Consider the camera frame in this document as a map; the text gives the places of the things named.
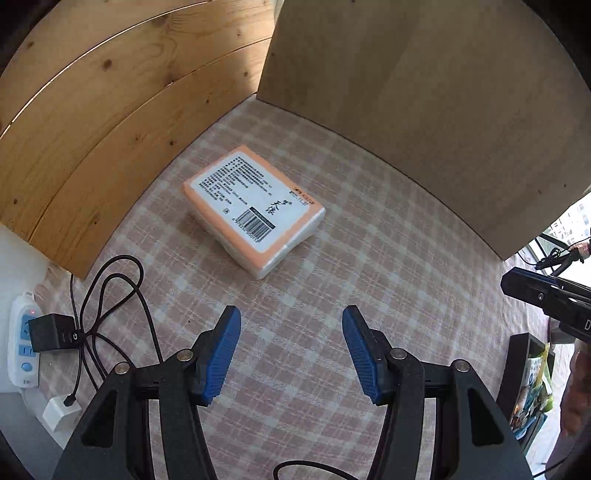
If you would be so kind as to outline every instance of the metal screw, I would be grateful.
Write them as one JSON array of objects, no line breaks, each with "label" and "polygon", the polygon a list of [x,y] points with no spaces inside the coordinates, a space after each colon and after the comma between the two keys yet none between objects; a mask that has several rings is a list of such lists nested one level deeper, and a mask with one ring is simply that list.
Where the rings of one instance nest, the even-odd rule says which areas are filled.
[{"label": "metal screw", "polygon": [[121,363],[115,365],[115,373],[117,375],[124,375],[127,372],[129,372],[129,363],[121,362]]},{"label": "metal screw", "polygon": [[463,372],[466,373],[468,372],[468,370],[470,370],[470,364],[468,362],[466,362],[465,360],[456,360],[456,362],[453,364],[454,367],[456,367],[456,370],[459,372]]},{"label": "metal screw", "polygon": [[193,358],[193,351],[191,350],[181,350],[177,353],[177,359],[181,362],[188,362]]},{"label": "metal screw", "polygon": [[404,360],[408,354],[404,348],[396,347],[390,350],[390,355],[392,355],[392,357],[396,360]]}]

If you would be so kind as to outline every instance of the wooden board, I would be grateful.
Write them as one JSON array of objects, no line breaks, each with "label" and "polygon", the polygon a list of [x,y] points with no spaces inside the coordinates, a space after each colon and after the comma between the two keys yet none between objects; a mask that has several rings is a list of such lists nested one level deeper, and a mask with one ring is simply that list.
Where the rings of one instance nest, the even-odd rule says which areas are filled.
[{"label": "wooden board", "polygon": [[391,163],[503,259],[591,183],[591,94],[519,0],[290,0],[258,98]]},{"label": "wooden board", "polygon": [[0,134],[61,69],[103,40],[196,0],[61,0],[21,44],[0,76]]},{"label": "wooden board", "polygon": [[67,179],[31,244],[84,278],[127,211],[164,167],[256,92],[268,47],[266,40],[230,53],[169,85],[125,118]]},{"label": "wooden board", "polygon": [[0,139],[0,221],[28,240],[59,188],[127,115],[273,28],[264,0],[216,0],[143,23],[72,64]]}]

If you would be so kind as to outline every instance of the power strip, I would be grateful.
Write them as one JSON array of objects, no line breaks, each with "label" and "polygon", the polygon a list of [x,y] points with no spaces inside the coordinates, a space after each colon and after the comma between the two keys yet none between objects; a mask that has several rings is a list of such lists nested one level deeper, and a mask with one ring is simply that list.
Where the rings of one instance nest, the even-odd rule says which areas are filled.
[{"label": "power strip", "polygon": [[20,388],[39,385],[39,354],[33,351],[28,322],[42,314],[33,293],[19,295],[10,310],[8,326],[8,378]]}]

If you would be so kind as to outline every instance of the blue gripper pad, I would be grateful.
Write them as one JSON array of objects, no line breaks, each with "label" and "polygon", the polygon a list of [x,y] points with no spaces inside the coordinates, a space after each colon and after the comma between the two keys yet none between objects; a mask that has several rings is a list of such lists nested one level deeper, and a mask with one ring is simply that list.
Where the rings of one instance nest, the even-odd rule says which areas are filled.
[{"label": "blue gripper pad", "polygon": [[196,383],[193,394],[197,404],[208,406],[222,392],[224,380],[238,344],[241,329],[240,310],[228,306],[213,330],[200,335],[205,338],[196,361]]},{"label": "blue gripper pad", "polygon": [[389,388],[385,389],[389,387],[387,352],[382,351],[355,305],[349,305],[343,311],[343,335],[363,393],[375,405],[386,404],[391,393]]}]

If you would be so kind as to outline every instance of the barcode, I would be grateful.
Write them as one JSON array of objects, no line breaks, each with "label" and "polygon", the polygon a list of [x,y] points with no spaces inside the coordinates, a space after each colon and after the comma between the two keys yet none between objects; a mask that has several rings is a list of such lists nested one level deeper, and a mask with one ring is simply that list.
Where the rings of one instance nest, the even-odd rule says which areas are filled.
[{"label": "barcode", "polygon": [[265,219],[254,207],[250,207],[240,215],[236,223],[256,243],[261,242],[275,228],[275,225]]}]

